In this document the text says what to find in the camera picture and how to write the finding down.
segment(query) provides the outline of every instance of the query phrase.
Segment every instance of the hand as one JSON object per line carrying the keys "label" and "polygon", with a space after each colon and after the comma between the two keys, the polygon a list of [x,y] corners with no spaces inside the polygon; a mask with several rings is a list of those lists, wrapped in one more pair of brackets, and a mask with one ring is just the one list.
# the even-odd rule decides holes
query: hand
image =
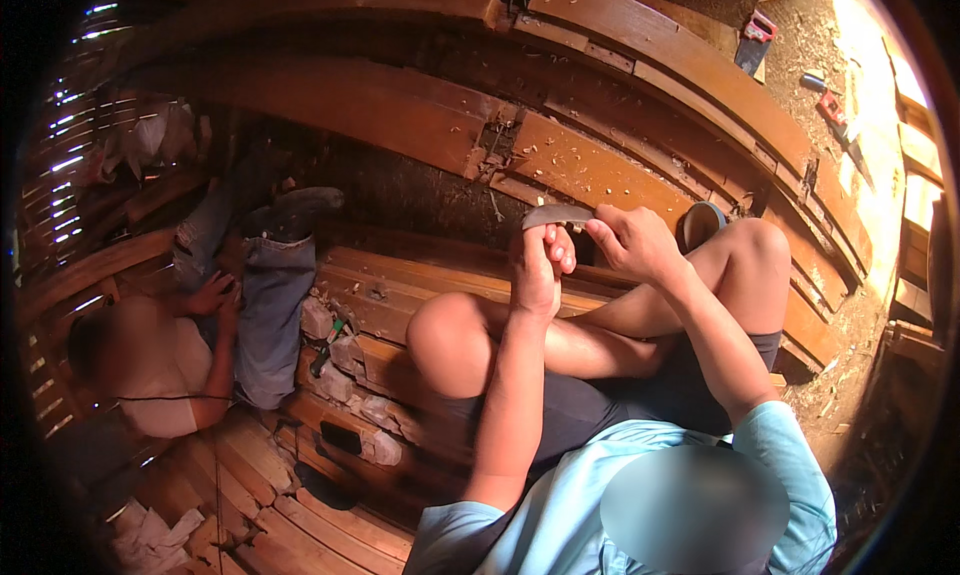
{"label": "hand", "polygon": [[659,285],[690,265],[664,219],[649,208],[627,212],[600,204],[593,214],[596,219],[586,222],[586,232],[616,271]]}
{"label": "hand", "polygon": [[567,230],[550,223],[522,231],[510,243],[510,264],[510,310],[553,319],[560,310],[560,274],[577,266]]}
{"label": "hand", "polygon": [[234,276],[221,273],[220,270],[214,272],[202,287],[187,298],[187,309],[191,315],[212,315],[231,297],[225,290],[234,283]]}
{"label": "hand", "polygon": [[226,300],[217,309],[217,335],[233,340],[240,319],[240,286],[236,286],[236,289],[224,296]]}

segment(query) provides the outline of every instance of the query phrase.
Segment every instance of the man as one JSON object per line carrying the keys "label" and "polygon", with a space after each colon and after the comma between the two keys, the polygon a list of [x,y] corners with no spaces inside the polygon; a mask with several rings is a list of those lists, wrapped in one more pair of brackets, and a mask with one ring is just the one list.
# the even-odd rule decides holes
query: man
{"label": "man", "polygon": [[[731,431],[732,448],[790,501],[785,534],[745,572],[819,572],[836,540],[833,495],[769,379],[789,285],[784,234],[736,221],[684,257],[650,210],[601,205],[595,216],[586,230],[610,266],[642,282],[630,293],[555,318],[576,256],[562,227],[541,225],[511,253],[509,306],[450,293],[411,319],[415,364],[476,431],[462,501],[424,510],[405,572],[654,572],[605,533],[607,484],[644,454],[714,446]],[[526,490],[528,473],[538,480]]]}
{"label": "man", "polygon": [[275,151],[255,146],[177,226],[179,293],[124,298],[73,323],[72,370],[118,399],[146,435],[175,438],[218,423],[235,388],[238,400],[264,409],[294,390],[301,307],[316,273],[313,224],[340,208],[343,194],[294,190],[238,220],[242,285],[214,262],[234,214],[280,181],[277,163]]}

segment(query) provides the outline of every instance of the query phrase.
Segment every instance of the black shorts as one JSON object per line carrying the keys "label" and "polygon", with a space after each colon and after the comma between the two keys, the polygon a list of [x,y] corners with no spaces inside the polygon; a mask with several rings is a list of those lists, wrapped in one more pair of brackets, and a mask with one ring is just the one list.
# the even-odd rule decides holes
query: black shorts
{"label": "black shorts", "polygon": [[[782,333],[748,334],[768,371]],[[483,395],[444,401],[454,416],[468,422],[471,437],[480,423],[483,403]],[[708,389],[690,338],[681,335],[652,377],[584,380],[546,371],[543,433],[531,473],[551,469],[565,453],[579,449],[611,425],[631,419],[663,421],[717,437],[731,433],[727,411]]]}

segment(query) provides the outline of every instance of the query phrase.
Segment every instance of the jeans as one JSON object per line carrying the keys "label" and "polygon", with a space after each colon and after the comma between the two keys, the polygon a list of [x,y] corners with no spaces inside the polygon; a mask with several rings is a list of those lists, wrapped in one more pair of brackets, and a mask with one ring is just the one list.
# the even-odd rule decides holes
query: jeans
{"label": "jeans", "polygon": [[[199,290],[217,271],[213,257],[233,212],[230,185],[209,192],[176,228],[174,269],[185,293]],[[291,244],[253,237],[244,239],[244,255],[246,305],[237,324],[233,375],[254,405],[274,409],[294,391],[301,308],[316,278],[316,247],[313,236]],[[216,325],[216,317],[197,317],[211,350]]]}

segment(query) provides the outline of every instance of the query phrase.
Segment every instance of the light blue t-shirt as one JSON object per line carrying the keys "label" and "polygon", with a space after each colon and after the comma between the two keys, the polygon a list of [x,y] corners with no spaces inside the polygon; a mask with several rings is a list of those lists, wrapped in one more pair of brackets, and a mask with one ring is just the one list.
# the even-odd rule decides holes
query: light blue t-shirt
{"label": "light blue t-shirt", "polygon": [[[657,573],[633,560],[604,533],[600,498],[611,479],[637,457],[680,445],[714,446],[717,438],[655,420],[607,427],[582,448],[563,455],[523,498],[477,573]],[[836,542],[834,495],[792,410],[765,402],[747,414],[733,449],[779,478],[790,499],[790,521],[774,545],[774,575],[819,573]],[[456,502],[423,511],[404,573],[443,573],[458,564],[458,545],[489,527],[503,510]]]}

